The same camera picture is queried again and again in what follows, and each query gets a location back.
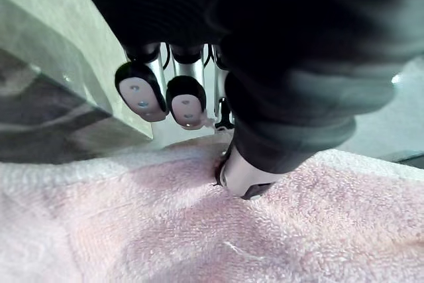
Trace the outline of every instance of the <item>silver metal rod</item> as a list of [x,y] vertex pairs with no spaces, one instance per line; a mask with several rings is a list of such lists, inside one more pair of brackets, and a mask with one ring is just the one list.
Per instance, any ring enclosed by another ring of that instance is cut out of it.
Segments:
[[200,85],[205,87],[205,76],[202,58],[200,58],[194,63],[182,64],[176,61],[174,57],[172,57],[172,62],[174,63],[175,76],[191,76],[192,78],[195,78]]

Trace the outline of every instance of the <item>black cable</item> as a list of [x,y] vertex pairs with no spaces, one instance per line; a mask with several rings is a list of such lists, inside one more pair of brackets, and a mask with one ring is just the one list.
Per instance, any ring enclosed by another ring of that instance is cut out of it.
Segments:
[[166,69],[166,67],[168,66],[168,64],[170,63],[170,58],[171,58],[171,50],[170,50],[170,45],[168,43],[165,43],[166,45],[166,61],[164,66],[162,67],[163,70]]
[[203,63],[203,67],[206,67],[207,66],[207,64],[209,63],[209,60],[211,59],[212,55],[213,55],[213,53],[212,53],[212,44],[208,44],[207,45],[207,58],[206,58],[205,63]]

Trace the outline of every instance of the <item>black robotic finger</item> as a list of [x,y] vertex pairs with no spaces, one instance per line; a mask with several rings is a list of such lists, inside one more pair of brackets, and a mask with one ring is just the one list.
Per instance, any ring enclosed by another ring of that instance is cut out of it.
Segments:
[[156,76],[143,62],[135,60],[119,67],[115,87],[131,111],[145,121],[162,121],[169,113]]
[[218,131],[234,129],[235,126],[231,122],[231,110],[225,98],[219,100],[218,108],[220,121],[215,124],[215,128]]
[[175,121],[185,129],[203,126],[206,94],[203,86],[191,76],[177,76],[168,82],[166,103]]

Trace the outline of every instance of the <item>pink towel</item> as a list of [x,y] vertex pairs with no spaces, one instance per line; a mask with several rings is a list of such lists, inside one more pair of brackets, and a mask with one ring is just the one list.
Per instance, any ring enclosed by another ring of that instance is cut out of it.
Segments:
[[330,150],[258,201],[211,140],[0,164],[2,282],[424,282],[424,171]]

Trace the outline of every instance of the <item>robotic hand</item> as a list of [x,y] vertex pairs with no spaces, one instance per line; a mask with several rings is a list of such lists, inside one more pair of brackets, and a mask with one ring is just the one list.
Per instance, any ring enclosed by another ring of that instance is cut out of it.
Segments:
[[[217,181],[243,199],[347,140],[354,116],[383,107],[392,77],[424,48],[423,0],[93,2],[130,60],[117,90],[146,121],[170,112],[183,128],[202,126],[202,52],[213,45],[217,128],[235,125]],[[168,85],[161,42],[174,63]]]

